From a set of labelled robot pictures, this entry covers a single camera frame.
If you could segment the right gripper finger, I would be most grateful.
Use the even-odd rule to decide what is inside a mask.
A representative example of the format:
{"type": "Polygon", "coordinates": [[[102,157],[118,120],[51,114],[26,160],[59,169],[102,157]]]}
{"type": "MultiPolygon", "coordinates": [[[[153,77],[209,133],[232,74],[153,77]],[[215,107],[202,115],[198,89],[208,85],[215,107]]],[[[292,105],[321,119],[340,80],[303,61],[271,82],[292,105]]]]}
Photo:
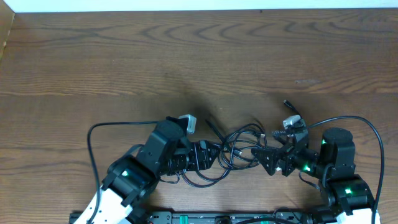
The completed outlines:
{"type": "Polygon", "coordinates": [[[281,138],[282,136],[292,138],[294,136],[294,132],[292,129],[276,130],[272,132],[272,136],[274,138],[281,138]]]}
{"type": "Polygon", "coordinates": [[[251,150],[251,154],[270,176],[274,175],[277,171],[281,171],[284,167],[280,164],[285,154],[281,148],[255,148],[251,150]]]}

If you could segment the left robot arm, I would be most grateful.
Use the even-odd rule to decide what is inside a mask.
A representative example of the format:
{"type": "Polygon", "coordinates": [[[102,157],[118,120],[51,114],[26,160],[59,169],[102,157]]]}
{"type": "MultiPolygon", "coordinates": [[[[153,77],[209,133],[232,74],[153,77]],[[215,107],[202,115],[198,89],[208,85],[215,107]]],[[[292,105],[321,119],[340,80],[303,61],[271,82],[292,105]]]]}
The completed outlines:
{"type": "Polygon", "coordinates": [[[77,224],[147,223],[141,203],[155,190],[163,175],[209,169],[221,147],[207,140],[191,142],[192,115],[154,122],[145,144],[137,144],[113,162],[106,177],[96,181],[96,194],[74,221],[77,224]]]}

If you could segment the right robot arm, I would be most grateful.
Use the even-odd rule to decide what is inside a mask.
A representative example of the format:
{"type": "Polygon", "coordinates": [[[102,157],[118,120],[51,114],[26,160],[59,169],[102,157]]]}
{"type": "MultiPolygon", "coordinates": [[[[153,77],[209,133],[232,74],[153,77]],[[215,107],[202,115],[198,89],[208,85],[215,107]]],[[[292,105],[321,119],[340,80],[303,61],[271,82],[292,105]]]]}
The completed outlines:
{"type": "Polygon", "coordinates": [[[380,223],[379,193],[355,173],[353,135],[343,128],[329,128],[322,134],[320,151],[309,148],[309,127],[304,119],[291,116],[273,137],[281,147],[257,146],[251,153],[269,175],[280,170],[289,176],[294,170],[318,179],[315,188],[324,206],[301,214],[299,223],[380,223]]]}

